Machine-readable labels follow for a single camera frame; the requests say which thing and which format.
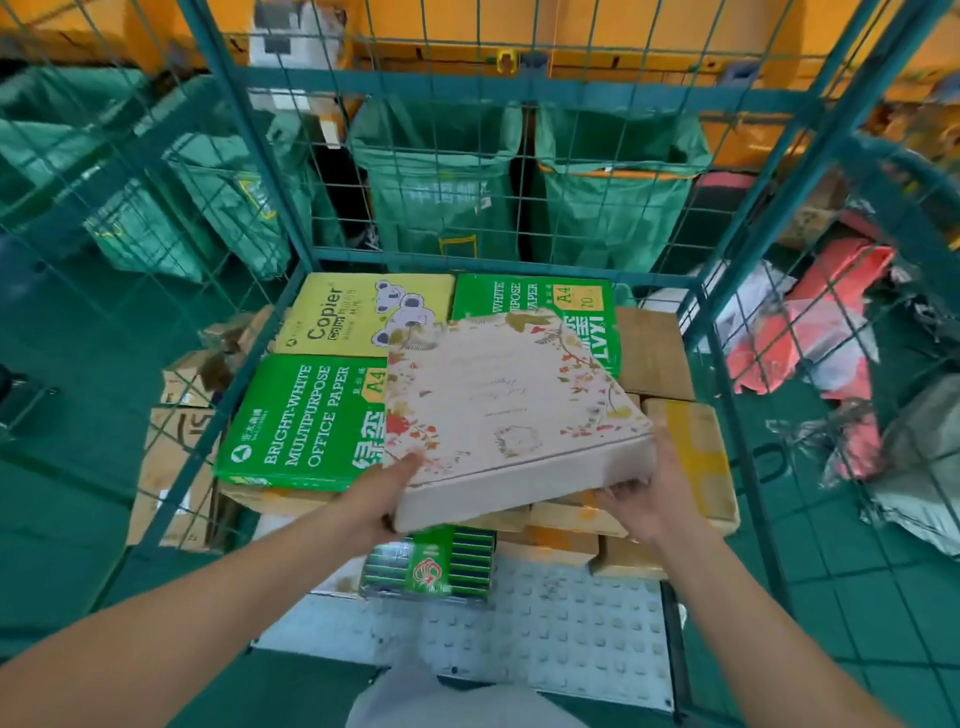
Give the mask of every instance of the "hand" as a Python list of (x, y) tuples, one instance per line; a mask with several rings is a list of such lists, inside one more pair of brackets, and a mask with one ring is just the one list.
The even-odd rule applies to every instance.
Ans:
[(336, 501), (318, 509), (335, 509), (350, 552), (365, 555), (377, 544), (402, 538), (390, 527), (390, 516), (422, 462), (421, 452), (411, 452), (389, 468), (382, 465), (367, 468)]
[(693, 500), (690, 481), (680, 464), (670, 430), (657, 427), (657, 471), (649, 483), (630, 480), (596, 491), (599, 505), (654, 551), (665, 536), (682, 534), (706, 523)]

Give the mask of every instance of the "forearm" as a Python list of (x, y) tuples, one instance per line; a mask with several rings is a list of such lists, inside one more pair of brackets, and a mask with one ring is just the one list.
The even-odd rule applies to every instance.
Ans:
[(654, 545), (754, 728), (898, 726), (756, 583), (706, 521)]
[(334, 506), (72, 625), (0, 668), (5, 724), (166, 725), (353, 554)]

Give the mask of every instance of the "gray bag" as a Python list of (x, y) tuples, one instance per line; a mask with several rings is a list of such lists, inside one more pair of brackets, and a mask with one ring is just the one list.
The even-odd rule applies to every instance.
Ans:
[(890, 469), (868, 488), (873, 515), (960, 555), (960, 375), (924, 389), (883, 435)]

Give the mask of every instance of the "textured metal plate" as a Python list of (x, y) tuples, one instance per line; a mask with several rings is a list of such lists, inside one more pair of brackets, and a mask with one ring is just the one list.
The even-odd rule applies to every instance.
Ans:
[(256, 647), (673, 711), (660, 584), (497, 556), (490, 608), (309, 595)]

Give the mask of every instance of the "white cardboard box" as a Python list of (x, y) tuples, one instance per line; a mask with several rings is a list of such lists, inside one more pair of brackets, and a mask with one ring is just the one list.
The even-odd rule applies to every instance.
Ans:
[(645, 479), (653, 426), (552, 311), (391, 336), (385, 462), (426, 455), (400, 531)]

